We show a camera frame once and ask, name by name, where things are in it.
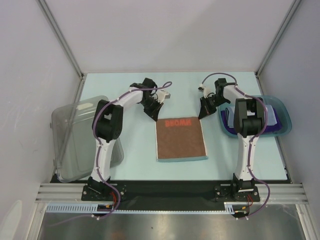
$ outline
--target purple cloth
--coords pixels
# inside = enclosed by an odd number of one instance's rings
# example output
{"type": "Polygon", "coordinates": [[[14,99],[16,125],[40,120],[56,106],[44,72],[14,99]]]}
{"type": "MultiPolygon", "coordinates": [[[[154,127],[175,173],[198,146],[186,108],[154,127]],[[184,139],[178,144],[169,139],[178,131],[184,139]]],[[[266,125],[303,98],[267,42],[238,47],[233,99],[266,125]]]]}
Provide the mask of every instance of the purple cloth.
{"type": "MultiPolygon", "coordinates": [[[[273,132],[279,131],[282,129],[282,124],[280,122],[279,116],[277,114],[277,111],[273,108],[274,111],[274,115],[276,118],[276,125],[273,126],[266,126],[265,131],[263,132],[263,134],[272,134],[273,132]]],[[[235,129],[233,127],[228,127],[228,120],[226,117],[226,111],[221,111],[221,117],[222,117],[222,122],[224,125],[224,128],[231,134],[233,135],[237,135],[235,129]]]]}

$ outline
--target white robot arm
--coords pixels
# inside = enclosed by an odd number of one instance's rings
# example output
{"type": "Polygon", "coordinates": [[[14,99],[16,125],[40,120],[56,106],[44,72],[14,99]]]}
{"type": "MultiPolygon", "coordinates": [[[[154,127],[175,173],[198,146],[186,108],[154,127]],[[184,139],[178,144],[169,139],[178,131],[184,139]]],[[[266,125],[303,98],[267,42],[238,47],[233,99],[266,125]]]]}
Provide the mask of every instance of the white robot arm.
{"type": "Polygon", "coordinates": [[[235,105],[234,129],[238,135],[238,160],[232,179],[233,195],[250,193],[254,190],[253,165],[256,143],[259,133],[265,125],[264,107],[257,104],[251,97],[244,96],[235,83],[227,83],[225,78],[215,81],[215,93],[210,95],[207,87],[200,86],[203,97],[200,99],[201,109],[199,119],[216,112],[217,107],[224,103],[235,105]]]}
{"type": "Polygon", "coordinates": [[[134,104],[142,104],[143,111],[157,121],[164,100],[170,98],[170,94],[162,89],[171,84],[172,82],[166,82],[162,87],[158,87],[152,79],[145,78],[143,83],[133,83],[129,90],[116,100],[101,100],[98,103],[92,124],[96,139],[95,161],[91,176],[83,188],[83,201],[103,200],[111,192],[111,188],[104,182],[110,180],[112,151],[122,131],[124,112],[134,104]]]}
{"type": "MultiPolygon", "coordinates": [[[[115,102],[113,105],[115,106],[121,106],[123,108],[123,113],[131,108],[135,104],[139,104],[143,101],[144,95],[146,95],[145,91],[139,90],[140,88],[137,87],[130,87],[129,88],[129,94],[125,95],[123,98],[119,99],[117,102],[115,102]]],[[[168,98],[170,94],[167,91],[159,90],[156,93],[156,97],[151,96],[151,102],[154,107],[156,107],[156,117],[153,119],[155,121],[158,120],[158,113],[163,105],[163,102],[166,98],[168,98]]],[[[94,168],[91,173],[91,177],[93,180],[100,182],[101,178],[98,174],[98,171],[100,171],[100,174],[104,180],[108,180],[110,178],[110,162],[111,162],[111,155],[112,150],[114,148],[114,145],[116,143],[117,139],[112,139],[110,141],[107,141],[106,139],[102,137],[98,137],[96,139],[96,151],[95,151],[95,158],[96,161],[94,161],[94,168]]]]}

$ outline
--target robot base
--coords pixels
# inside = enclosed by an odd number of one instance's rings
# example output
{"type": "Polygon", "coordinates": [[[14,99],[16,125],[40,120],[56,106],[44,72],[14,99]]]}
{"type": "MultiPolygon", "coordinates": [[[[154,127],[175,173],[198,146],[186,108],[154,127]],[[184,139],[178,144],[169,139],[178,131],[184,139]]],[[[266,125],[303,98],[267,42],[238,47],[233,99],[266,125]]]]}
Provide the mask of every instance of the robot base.
{"type": "MultiPolygon", "coordinates": [[[[119,191],[121,195],[121,200],[124,199],[126,195],[126,186],[125,185],[114,185],[114,187],[119,191]]],[[[82,190],[82,201],[91,201],[91,202],[107,202],[112,201],[113,196],[111,195],[112,189],[105,185],[103,182],[97,182],[89,177],[87,185],[83,187],[82,190]]]]}
{"type": "Polygon", "coordinates": [[[214,199],[216,202],[248,202],[250,196],[253,202],[260,202],[258,187],[254,186],[253,191],[233,192],[231,185],[217,185],[214,187],[214,199]]]}

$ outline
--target transparent plastic bin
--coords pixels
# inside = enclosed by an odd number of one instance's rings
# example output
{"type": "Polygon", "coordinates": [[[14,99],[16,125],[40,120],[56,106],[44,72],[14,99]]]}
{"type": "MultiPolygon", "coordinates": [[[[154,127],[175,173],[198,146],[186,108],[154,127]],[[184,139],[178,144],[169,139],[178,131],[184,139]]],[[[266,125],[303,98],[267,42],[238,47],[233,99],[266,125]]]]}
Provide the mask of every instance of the transparent plastic bin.
{"type": "MultiPolygon", "coordinates": [[[[263,103],[265,105],[271,105],[275,109],[278,119],[280,120],[280,123],[282,125],[282,128],[280,130],[273,131],[273,132],[265,132],[262,135],[260,135],[260,137],[277,137],[277,136],[288,134],[292,129],[292,123],[291,123],[289,113],[285,105],[282,103],[282,101],[280,101],[278,98],[274,96],[262,95],[262,96],[255,96],[255,97],[262,98],[263,103]]],[[[224,103],[218,107],[217,113],[219,115],[219,122],[222,128],[222,131],[225,134],[227,134],[229,137],[237,138],[238,136],[236,134],[229,132],[223,123],[221,111],[224,111],[229,106],[233,106],[233,105],[229,103],[224,103]]]]}
{"type": "MultiPolygon", "coordinates": [[[[100,100],[97,96],[74,104],[59,107],[52,113],[52,130],[55,166],[60,182],[68,183],[89,176],[94,168],[96,140],[92,123],[100,100]]],[[[120,139],[112,150],[110,167],[124,159],[120,139]]]]}

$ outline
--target brown cloth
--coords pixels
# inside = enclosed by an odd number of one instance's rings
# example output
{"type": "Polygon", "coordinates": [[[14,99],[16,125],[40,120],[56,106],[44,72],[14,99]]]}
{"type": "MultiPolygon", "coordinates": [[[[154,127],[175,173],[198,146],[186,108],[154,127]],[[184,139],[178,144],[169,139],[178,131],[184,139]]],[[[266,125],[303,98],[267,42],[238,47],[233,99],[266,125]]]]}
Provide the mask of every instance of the brown cloth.
{"type": "Polygon", "coordinates": [[[207,155],[201,123],[197,117],[159,119],[155,126],[158,159],[207,155]]]}

